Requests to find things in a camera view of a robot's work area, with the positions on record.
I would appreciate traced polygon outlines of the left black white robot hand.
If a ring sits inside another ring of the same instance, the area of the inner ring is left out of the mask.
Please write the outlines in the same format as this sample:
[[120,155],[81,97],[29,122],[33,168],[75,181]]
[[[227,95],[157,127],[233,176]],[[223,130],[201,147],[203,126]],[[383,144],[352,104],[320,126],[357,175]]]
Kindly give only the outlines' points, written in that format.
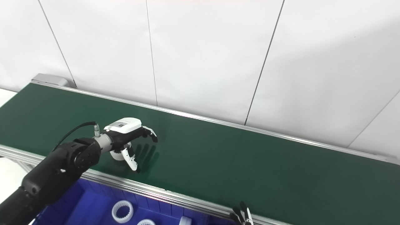
[[104,127],[104,134],[111,141],[111,148],[108,150],[116,161],[125,161],[129,168],[140,173],[140,167],[136,161],[136,154],[132,147],[132,141],[139,137],[151,137],[154,143],[158,137],[153,129],[142,125],[138,118],[124,117]]

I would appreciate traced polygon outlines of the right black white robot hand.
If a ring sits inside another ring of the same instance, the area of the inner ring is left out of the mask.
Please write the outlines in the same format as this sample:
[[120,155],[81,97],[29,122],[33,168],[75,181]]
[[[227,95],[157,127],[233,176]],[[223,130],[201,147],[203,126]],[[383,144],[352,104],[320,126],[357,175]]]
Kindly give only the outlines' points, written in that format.
[[249,207],[244,201],[240,201],[239,205],[240,208],[237,206],[232,208],[229,218],[234,222],[235,225],[254,225]]

